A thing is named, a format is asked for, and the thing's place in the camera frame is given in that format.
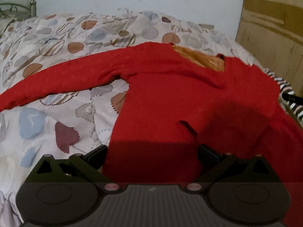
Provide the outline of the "red long-sleeve sweater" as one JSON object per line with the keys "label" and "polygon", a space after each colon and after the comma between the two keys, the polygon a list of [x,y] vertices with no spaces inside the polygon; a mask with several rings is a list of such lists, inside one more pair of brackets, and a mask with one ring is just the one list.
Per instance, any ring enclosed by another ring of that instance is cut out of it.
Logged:
{"label": "red long-sleeve sweater", "polygon": [[263,155],[285,183],[288,226],[302,226],[302,128],[278,103],[279,86],[256,66],[216,56],[203,68],[176,46],[143,43],[85,56],[27,77],[1,94],[1,110],[125,80],[128,91],[103,175],[117,183],[187,183],[199,144],[239,158]]}

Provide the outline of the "patterned grey circle-print duvet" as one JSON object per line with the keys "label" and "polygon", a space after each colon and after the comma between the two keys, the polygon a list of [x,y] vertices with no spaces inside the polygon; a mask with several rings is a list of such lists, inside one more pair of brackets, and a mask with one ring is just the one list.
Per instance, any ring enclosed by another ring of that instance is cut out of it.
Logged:
{"label": "patterned grey circle-print duvet", "polygon": [[[1,37],[1,91],[62,62],[144,42],[175,43],[209,55],[257,65],[245,48],[212,26],[161,12],[53,14],[11,23]],[[44,154],[64,159],[108,145],[124,80],[79,92],[49,95],[1,112],[1,226],[20,226],[15,195]]]}

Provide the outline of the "black white striped bedsheet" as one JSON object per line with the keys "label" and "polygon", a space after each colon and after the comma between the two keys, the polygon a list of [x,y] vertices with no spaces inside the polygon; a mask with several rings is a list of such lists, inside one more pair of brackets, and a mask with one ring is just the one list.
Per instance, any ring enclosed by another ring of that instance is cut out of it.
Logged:
{"label": "black white striped bedsheet", "polygon": [[268,68],[264,68],[263,72],[278,84],[280,91],[278,101],[281,107],[302,127],[302,97],[295,95],[290,83]]}

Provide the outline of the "wooden plywood wardrobe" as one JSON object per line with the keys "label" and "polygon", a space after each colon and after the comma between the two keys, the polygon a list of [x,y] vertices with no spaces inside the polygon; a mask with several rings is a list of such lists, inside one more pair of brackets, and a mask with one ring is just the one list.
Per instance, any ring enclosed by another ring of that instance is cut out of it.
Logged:
{"label": "wooden plywood wardrobe", "polygon": [[236,41],[302,95],[302,0],[243,0]]}

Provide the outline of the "metal scrollwork headboard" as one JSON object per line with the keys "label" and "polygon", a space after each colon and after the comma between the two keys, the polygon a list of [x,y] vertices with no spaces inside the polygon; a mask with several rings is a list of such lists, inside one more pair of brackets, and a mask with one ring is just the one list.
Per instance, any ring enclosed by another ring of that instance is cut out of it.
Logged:
{"label": "metal scrollwork headboard", "polygon": [[1,27],[13,21],[24,21],[37,15],[37,2],[31,0],[28,5],[13,2],[1,3]]}

